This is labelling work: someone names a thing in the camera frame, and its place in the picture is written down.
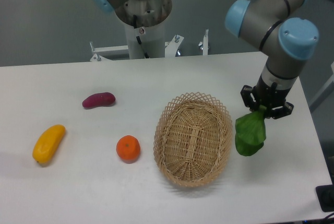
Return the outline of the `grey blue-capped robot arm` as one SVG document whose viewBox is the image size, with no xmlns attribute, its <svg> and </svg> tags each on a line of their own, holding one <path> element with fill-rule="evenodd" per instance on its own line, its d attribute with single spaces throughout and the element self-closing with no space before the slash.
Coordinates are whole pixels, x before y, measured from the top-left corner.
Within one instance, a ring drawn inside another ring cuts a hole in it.
<svg viewBox="0 0 334 224">
<path fill-rule="evenodd" d="M 93 0 L 107 13 L 116 13 L 126 31 L 132 59 L 174 57 L 177 41 L 164 41 L 163 24 L 171 0 Z M 286 97 L 305 63 L 313 55 L 319 32 L 310 21 L 291 14 L 307 0 L 237 0 L 224 25 L 234 36 L 267 55 L 256 86 L 244 86 L 241 96 L 252 111 L 265 107 L 265 117 L 279 119 L 292 113 Z"/>
</svg>

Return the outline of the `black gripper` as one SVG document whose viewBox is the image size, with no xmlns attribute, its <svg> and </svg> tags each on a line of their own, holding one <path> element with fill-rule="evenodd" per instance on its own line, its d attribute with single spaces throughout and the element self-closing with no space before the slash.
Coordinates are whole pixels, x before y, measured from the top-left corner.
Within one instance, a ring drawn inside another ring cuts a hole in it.
<svg viewBox="0 0 334 224">
<path fill-rule="evenodd" d="M 267 107 L 264 118 L 280 119 L 292 114 L 294 105 L 286 102 L 290 89 L 279 90 L 278 86 L 268 86 L 260 76 L 255 87 L 244 85 L 240 94 L 250 111 L 257 111 L 260 104 Z"/>
</svg>

